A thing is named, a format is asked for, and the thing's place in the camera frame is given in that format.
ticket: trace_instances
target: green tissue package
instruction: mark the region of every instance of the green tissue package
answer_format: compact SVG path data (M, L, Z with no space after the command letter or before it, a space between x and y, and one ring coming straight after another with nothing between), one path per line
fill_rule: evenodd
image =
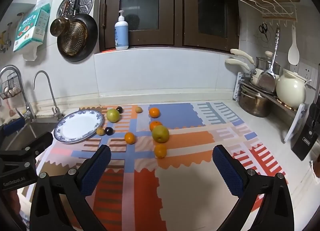
M34 61L36 59L36 50L43 43L49 16L50 4L46 4L20 21L16 31L13 51L22 54L26 61Z

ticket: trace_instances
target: soap dispenser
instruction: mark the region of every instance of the soap dispenser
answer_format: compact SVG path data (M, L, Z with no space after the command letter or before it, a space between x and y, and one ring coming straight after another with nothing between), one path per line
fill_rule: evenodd
M126 50L129 47L128 23L124 20L123 10L120 10L118 22L115 24L115 41L117 50Z

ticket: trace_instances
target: blue floral plate rim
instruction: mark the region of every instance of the blue floral plate rim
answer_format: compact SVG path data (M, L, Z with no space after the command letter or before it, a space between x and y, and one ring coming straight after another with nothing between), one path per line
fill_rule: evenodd
M84 134L78 138L65 138L60 134L61 127L64 125L64 123L68 119L73 118L75 115L81 115L81 114L86 114L86 113L90 113L93 115L95 114L97 116L97 123L96 123L93 130L87 132L86 134ZM77 143L77 142L80 142L80 141L92 136L96 132L97 128L103 124L103 119L104 119L104 116L97 110L91 110L91 109L78 110L78 111L75 111L75 112L67 115L66 117L64 117L55 127L55 129L53 131L53 135L54 135L55 139L61 143L69 143L69 144L70 143Z

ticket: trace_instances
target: scissors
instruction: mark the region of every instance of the scissors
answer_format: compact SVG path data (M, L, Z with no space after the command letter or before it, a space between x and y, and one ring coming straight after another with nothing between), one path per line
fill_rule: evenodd
M264 34L264 36L266 37L267 41L268 41L268 36L267 36L267 32L268 32L268 26L266 23L262 23L262 25L259 25L259 31Z

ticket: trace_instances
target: wire basket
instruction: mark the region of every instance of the wire basket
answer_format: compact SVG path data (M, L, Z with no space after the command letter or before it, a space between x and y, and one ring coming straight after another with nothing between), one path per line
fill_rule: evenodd
M1 84L0 97L5 100L12 98L21 92L18 76L15 72L9 74L8 80Z

